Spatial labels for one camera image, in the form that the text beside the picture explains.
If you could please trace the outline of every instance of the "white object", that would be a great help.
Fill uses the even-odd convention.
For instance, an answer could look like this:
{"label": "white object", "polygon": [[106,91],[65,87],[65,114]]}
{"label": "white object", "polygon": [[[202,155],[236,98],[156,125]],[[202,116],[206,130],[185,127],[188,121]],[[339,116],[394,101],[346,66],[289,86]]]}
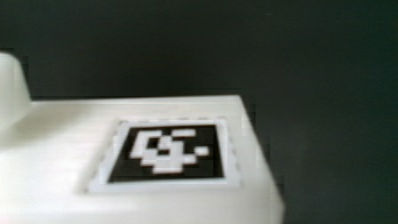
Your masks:
{"label": "white object", "polygon": [[[14,83],[10,77],[21,78],[21,72],[10,69],[18,64],[9,56],[2,55],[0,65],[0,85],[7,88],[0,90],[0,104],[12,105],[9,100],[21,100],[19,106],[2,110],[0,115],[12,127],[12,131],[0,133],[0,222],[280,224],[282,201],[240,97],[32,102],[30,112],[18,121],[28,111],[26,88],[19,81],[18,88],[5,84]],[[156,125],[160,121],[193,118],[208,122],[217,117],[227,123],[238,187],[190,189],[174,184],[156,188],[154,184],[151,189],[89,193],[101,161],[115,153],[108,149],[122,142],[115,134],[121,122],[140,120]],[[204,154],[208,150],[199,148],[197,159]]]}
{"label": "white object", "polygon": [[0,52],[0,129],[5,129],[28,113],[30,96],[16,58]]}

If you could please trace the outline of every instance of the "white box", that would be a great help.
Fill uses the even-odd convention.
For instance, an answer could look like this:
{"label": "white box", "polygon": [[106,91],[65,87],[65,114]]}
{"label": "white box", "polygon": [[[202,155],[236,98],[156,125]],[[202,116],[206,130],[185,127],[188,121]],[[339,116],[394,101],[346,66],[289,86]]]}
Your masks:
{"label": "white box", "polygon": [[[128,128],[172,122],[224,125],[224,176],[106,183]],[[160,148],[176,143],[170,139],[165,135]],[[209,151],[199,147],[185,164]],[[185,165],[176,170],[185,172]],[[0,183],[7,224],[282,222],[282,201],[238,96],[34,102],[26,117],[0,133]]]}

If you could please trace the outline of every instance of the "dark background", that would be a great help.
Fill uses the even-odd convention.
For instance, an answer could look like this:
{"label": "dark background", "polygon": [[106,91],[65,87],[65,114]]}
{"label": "dark background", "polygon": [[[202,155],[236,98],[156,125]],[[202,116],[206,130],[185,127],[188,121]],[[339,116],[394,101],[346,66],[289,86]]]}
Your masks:
{"label": "dark background", "polygon": [[41,99],[240,94],[286,224],[398,223],[398,1],[0,1]]}

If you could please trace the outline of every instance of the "printed square marker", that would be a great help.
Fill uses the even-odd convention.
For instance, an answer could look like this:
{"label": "printed square marker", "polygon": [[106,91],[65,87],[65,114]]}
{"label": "printed square marker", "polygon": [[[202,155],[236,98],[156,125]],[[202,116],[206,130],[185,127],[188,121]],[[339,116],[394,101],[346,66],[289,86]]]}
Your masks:
{"label": "printed square marker", "polygon": [[222,119],[124,122],[89,190],[129,191],[177,184],[238,186],[238,170]]}

